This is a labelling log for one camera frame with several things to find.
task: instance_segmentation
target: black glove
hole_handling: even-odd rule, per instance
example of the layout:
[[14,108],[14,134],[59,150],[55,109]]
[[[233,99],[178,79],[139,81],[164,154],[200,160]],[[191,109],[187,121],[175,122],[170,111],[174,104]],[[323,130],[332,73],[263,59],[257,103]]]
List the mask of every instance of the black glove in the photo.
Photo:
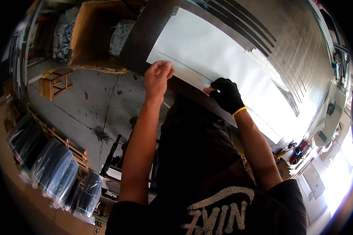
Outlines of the black glove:
[[230,79],[219,78],[212,82],[210,86],[214,91],[211,91],[209,96],[215,99],[218,105],[226,112],[235,115],[241,108],[247,109],[240,98],[237,84]]

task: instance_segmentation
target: yellow glove cuff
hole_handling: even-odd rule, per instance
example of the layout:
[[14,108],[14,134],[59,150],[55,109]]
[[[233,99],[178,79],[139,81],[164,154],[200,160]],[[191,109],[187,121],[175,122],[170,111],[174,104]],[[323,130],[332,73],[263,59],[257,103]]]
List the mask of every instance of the yellow glove cuff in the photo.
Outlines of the yellow glove cuff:
[[239,111],[241,110],[247,110],[248,108],[246,106],[240,108],[239,110],[235,111],[235,113],[233,113],[233,115],[231,116],[234,119],[234,115],[236,115]]

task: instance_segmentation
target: paint stain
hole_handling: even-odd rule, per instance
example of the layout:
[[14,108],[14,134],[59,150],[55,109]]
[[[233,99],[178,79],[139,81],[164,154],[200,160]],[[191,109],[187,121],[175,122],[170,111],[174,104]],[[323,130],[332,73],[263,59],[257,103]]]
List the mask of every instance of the paint stain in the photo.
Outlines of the paint stain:
[[94,134],[97,136],[98,141],[105,141],[108,143],[110,137],[104,132],[104,129],[100,126],[94,128]]

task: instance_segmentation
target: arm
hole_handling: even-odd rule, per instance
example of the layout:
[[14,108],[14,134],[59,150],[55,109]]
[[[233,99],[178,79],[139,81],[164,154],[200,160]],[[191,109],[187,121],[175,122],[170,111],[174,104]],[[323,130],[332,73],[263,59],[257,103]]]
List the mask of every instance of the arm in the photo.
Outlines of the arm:
[[237,85],[229,79],[219,78],[212,82],[210,87],[205,88],[204,92],[214,98],[223,110],[233,115],[238,126],[246,160],[257,186],[263,191],[268,191],[281,183],[282,178],[276,167],[272,151],[248,114],[247,107],[240,98]]
[[172,73],[174,69],[171,63],[163,61],[155,62],[145,73],[145,102],[123,161],[119,201],[147,205],[148,178],[155,153],[158,116],[167,80],[172,77]]
[[238,112],[234,118],[255,182],[260,189],[268,191],[282,182],[272,151],[247,110]]

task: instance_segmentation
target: rack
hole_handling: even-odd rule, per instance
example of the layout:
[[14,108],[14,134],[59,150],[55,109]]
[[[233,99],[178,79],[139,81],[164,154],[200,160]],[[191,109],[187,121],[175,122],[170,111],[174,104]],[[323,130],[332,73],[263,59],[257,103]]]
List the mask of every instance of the rack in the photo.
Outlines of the rack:
[[81,181],[81,185],[84,185],[86,176],[89,173],[89,165],[88,165],[88,156],[86,155],[86,150],[80,152],[76,148],[74,148],[68,139],[62,139],[55,131],[54,127],[49,127],[43,121],[41,121],[36,114],[34,114],[29,108],[27,109],[29,114],[32,115],[37,122],[39,122],[44,130],[44,134],[48,139],[56,138],[61,144],[65,145],[73,154],[73,159],[77,161],[79,164],[78,169],[78,179]]

